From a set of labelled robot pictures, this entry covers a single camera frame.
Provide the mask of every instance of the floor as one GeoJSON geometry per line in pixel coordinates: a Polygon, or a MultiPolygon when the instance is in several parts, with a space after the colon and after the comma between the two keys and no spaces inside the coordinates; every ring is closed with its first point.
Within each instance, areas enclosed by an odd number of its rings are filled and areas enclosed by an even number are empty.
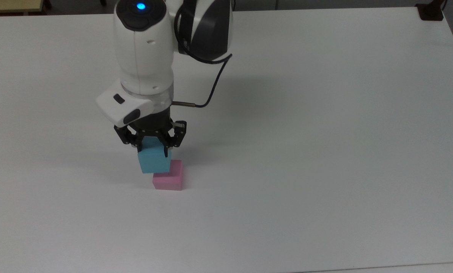
{"type": "MultiPolygon", "coordinates": [[[[107,6],[100,0],[51,0],[53,7],[46,14],[106,14],[113,13],[117,0],[107,0],[107,6]]],[[[326,8],[367,8],[367,7],[413,7],[416,3],[429,0],[236,0],[236,11],[247,10],[288,10],[326,8]]],[[[448,0],[444,10],[453,33],[453,0],[448,0]]]]}

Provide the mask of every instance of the foam block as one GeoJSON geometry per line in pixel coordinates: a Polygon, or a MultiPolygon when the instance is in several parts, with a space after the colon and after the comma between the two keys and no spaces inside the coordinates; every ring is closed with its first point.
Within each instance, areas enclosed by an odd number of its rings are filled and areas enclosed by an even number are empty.
{"type": "Polygon", "coordinates": [[[137,153],[142,173],[167,173],[171,166],[171,150],[164,156],[164,146],[152,136],[142,140],[142,151],[137,153]]]}
{"type": "Polygon", "coordinates": [[[171,160],[171,169],[168,173],[154,173],[152,184],[156,190],[182,190],[183,163],[181,160],[171,160]]]}

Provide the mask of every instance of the white table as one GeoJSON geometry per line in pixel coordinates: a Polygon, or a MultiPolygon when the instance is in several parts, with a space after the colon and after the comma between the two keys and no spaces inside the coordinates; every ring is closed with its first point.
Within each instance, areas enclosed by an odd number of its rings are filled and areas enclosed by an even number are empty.
{"type": "MultiPolygon", "coordinates": [[[[0,17],[0,273],[279,273],[453,262],[453,37],[416,8],[235,13],[185,190],[94,99],[111,15],[0,17]]],[[[176,100],[218,66],[175,56],[176,100]]]]}

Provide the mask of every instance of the blue cube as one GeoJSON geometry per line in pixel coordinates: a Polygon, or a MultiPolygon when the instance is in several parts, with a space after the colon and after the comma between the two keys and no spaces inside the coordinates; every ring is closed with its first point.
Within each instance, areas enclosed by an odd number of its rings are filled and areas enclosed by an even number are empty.
{"type": "Polygon", "coordinates": [[[164,145],[158,138],[146,136],[142,140],[142,151],[137,153],[142,173],[168,173],[171,166],[171,150],[164,156],[164,145]]]}

